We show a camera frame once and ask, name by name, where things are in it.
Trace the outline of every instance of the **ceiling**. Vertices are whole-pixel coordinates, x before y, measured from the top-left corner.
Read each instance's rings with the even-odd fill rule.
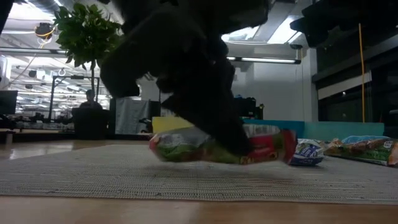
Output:
[[[43,44],[43,40],[35,36],[34,27],[41,22],[52,23],[53,15],[49,12],[58,8],[60,4],[63,4],[65,7],[72,6],[74,2],[96,4],[99,8],[104,9],[104,12],[110,15],[114,21],[123,22],[112,4],[105,6],[97,0],[16,0],[16,2],[23,3],[14,3],[4,31],[0,36],[0,47],[39,48]],[[49,2],[51,4],[39,5],[38,2]],[[300,17],[301,10],[311,3],[312,0],[298,0],[297,4],[272,0],[269,21],[266,24],[255,27],[254,29],[248,28],[233,32],[232,34],[225,35],[223,39],[227,42],[231,41],[234,44],[244,45],[250,42],[260,42],[264,45],[270,41],[277,29],[287,18]],[[57,35],[54,35],[52,40],[45,43],[42,48],[58,49],[59,46],[55,43],[56,38]],[[291,44],[305,45],[305,38],[303,35],[298,35],[298,38],[291,42]],[[12,82],[10,89],[19,90],[18,108],[21,110],[49,110],[52,76],[54,75],[90,76],[84,69],[75,68],[73,62],[66,64],[65,58],[33,57],[33,55],[16,56],[5,53],[3,55],[11,64],[9,68]],[[37,70],[35,78],[29,76],[29,71],[31,70]],[[95,70],[95,75],[96,77],[99,76],[98,68]],[[69,78],[58,78],[55,82],[58,83],[54,98],[54,108],[56,110],[65,110],[78,106],[81,102],[85,101],[85,91],[91,89],[89,79],[71,80]],[[99,86],[99,102],[107,108],[109,106],[108,92],[101,83]]]

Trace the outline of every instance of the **snack bag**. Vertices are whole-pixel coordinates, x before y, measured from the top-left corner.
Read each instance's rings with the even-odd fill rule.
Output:
[[[292,166],[314,166],[322,162],[323,152],[327,145],[322,141],[312,139],[299,139],[298,144],[289,165]]]
[[[229,153],[209,135],[196,127],[156,134],[149,148],[167,162],[208,161],[224,164],[254,164],[277,159],[290,161],[297,144],[295,133],[264,125],[244,125],[255,150],[247,156]]]
[[[343,144],[335,139],[325,155],[395,166],[398,164],[398,140],[384,138]]]

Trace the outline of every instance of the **gray rug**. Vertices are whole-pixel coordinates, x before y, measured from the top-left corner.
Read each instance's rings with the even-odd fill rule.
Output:
[[[0,162],[0,195],[398,205],[398,169],[327,157],[318,167],[160,162],[105,146]]]

